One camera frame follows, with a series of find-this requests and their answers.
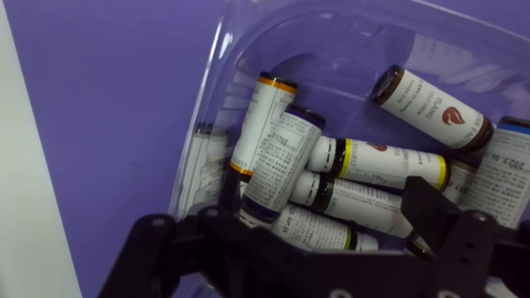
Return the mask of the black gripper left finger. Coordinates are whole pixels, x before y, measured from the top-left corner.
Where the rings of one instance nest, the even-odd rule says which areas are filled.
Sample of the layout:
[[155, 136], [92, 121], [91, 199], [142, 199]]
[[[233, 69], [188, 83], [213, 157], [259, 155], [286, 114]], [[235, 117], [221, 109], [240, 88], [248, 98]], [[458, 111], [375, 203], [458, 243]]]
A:
[[[220, 197], [206, 205], [233, 213], [243, 175], [223, 174]], [[107, 273], [97, 298], [170, 298], [185, 275], [200, 273], [221, 296], [243, 298], [245, 268], [228, 250], [200, 227], [195, 203], [183, 220], [150, 213], [134, 222]]]

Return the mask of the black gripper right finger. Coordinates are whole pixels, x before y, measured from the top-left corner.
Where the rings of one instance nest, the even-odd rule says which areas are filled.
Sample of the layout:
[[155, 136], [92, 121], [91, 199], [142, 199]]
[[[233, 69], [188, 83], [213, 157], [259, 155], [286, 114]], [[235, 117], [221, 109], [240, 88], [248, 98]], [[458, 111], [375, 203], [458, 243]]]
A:
[[407, 177], [400, 212], [435, 252], [428, 293], [486, 298], [495, 276], [519, 296], [530, 298], [530, 225], [500, 225], [490, 213], [458, 210], [420, 177]]

